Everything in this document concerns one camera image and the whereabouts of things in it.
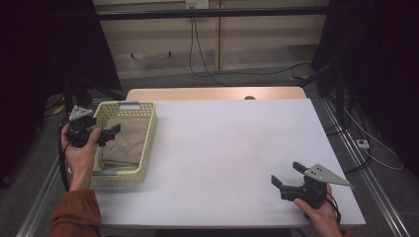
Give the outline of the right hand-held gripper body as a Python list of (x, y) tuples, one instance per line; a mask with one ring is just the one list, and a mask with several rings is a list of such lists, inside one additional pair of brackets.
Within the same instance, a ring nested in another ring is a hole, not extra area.
[(299, 187), (286, 186), (280, 189), (281, 199), (304, 200), (312, 208), (318, 209), (326, 201), (327, 185), (334, 184), (350, 187), (350, 183), (320, 164), (315, 164), (303, 175), (303, 184)]

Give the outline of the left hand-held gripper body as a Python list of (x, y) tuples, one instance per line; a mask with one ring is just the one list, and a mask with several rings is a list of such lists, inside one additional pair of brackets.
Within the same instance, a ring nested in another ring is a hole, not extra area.
[(74, 147), (82, 148), (87, 144), (97, 120), (92, 110), (75, 106), (69, 115), (68, 123), (67, 138), (69, 142)]

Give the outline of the beige cloth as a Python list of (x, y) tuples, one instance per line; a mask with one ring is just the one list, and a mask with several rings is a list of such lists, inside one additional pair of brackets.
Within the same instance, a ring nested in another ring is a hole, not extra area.
[(102, 149), (102, 164), (106, 168), (137, 167), (148, 130), (148, 120), (111, 118), (107, 128), (118, 123), (121, 131)]

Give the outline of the pale yellow plastic basket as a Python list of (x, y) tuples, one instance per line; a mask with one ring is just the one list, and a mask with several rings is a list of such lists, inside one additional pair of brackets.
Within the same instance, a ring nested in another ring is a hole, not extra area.
[(101, 129), (95, 145), (95, 183), (141, 183), (145, 180), (157, 125), (154, 103), (101, 103), (96, 111), (75, 106), (68, 118), (68, 140), (86, 145), (94, 128)]

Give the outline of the person's left hand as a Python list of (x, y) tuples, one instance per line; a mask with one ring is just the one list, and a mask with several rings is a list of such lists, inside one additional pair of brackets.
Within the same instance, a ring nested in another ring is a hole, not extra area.
[(101, 129), (99, 127), (95, 128), (90, 133), (86, 145), (82, 148), (71, 145), (67, 139), (68, 131), (69, 125), (67, 124), (61, 131), (61, 142), (67, 164), (72, 172), (69, 190), (71, 192), (88, 190), (95, 163), (95, 146), (101, 134)]

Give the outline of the person's right hand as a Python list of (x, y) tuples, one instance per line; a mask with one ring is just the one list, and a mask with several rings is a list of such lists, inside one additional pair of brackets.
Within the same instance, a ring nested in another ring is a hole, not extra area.
[(318, 209), (312, 208), (309, 204), (299, 198), (296, 198), (293, 203), (302, 212), (308, 215), (320, 237), (342, 237), (336, 218), (336, 212), (328, 202), (325, 202)]

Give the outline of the black stand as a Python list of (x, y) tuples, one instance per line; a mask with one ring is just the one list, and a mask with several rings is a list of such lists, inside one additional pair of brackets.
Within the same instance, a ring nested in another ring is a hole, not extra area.
[(116, 87), (107, 87), (102, 83), (95, 82), (93, 79), (66, 78), (63, 86), (65, 117), (61, 120), (59, 128), (64, 127), (64, 122), (69, 118), (75, 106), (82, 108), (94, 108), (93, 93), (104, 95), (107, 99), (122, 101), (126, 98), (119, 90), (122, 88), (118, 82)]

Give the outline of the white table board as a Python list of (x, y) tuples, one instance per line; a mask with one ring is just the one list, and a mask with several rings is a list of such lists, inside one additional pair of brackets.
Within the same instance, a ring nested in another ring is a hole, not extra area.
[(98, 189), (106, 226), (299, 227), (306, 219), (271, 183), (293, 168), (343, 170), (308, 99), (159, 101), (144, 182)]

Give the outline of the black curtain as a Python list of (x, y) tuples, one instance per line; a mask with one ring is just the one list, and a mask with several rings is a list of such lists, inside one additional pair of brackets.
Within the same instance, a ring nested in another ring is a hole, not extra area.
[(0, 0), (0, 189), (42, 123), (46, 99), (122, 85), (93, 0)]
[(419, 179), (419, 0), (329, 0), (311, 68), (332, 59)]

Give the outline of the light wooden table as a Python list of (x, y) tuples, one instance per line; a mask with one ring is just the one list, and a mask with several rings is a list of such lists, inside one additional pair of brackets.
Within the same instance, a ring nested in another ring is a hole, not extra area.
[(306, 99), (299, 87), (213, 87), (132, 89), (128, 101)]

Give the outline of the black horizontal bar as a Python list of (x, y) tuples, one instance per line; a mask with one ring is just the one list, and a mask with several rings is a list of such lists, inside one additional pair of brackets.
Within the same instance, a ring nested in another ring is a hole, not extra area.
[(240, 8), (240, 9), (198, 9), (164, 10), (141, 12), (98, 12), (99, 21), (122, 20), (157, 20), (189, 18), (225, 18), (225, 17), (270, 17), (270, 16), (311, 16), (326, 15), (328, 6), (281, 7), (281, 8)]

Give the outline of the white wall power outlet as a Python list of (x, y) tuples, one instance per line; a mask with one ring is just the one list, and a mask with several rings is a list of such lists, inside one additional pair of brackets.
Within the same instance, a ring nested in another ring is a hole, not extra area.
[(189, 10), (207, 10), (210, 7), (209, 0), (185, 0), (186, 8)]

